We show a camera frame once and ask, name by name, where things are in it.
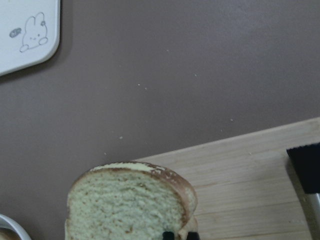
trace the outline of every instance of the cutting board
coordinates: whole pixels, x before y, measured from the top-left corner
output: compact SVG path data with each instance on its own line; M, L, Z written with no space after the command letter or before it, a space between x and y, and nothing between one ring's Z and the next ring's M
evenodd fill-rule
M146 157L195 187L201 240L315 240L286 149L320 142L320 118Z

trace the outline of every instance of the cartoon bunny drawing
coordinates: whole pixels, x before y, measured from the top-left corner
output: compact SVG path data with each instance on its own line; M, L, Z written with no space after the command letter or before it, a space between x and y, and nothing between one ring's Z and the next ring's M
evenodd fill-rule
M29 49L34 49L46 44L48 42L47 32L48 30L43 12L39 12L36 16L29 17L25 22L20 52L23 53Z

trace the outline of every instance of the white container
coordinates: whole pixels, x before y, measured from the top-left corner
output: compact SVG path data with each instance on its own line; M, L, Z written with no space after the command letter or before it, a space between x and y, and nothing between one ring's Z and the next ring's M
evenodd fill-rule
M2 214L0 214L0 228L14 231L21 240L31 240L28 233L16 221Z

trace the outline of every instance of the slice of bread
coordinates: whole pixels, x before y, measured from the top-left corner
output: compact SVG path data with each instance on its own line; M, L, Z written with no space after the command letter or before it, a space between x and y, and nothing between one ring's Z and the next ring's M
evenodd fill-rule
M185 239L188 229L197 228L196 205L191 184L168 168L144 162L97 166L68 194L65 240L162 240L163 232Z

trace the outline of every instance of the white tray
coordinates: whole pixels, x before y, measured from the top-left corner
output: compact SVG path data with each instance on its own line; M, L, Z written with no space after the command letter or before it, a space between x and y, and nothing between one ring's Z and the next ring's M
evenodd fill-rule
M48 60L59 33L60 0L1 0L0 76Z

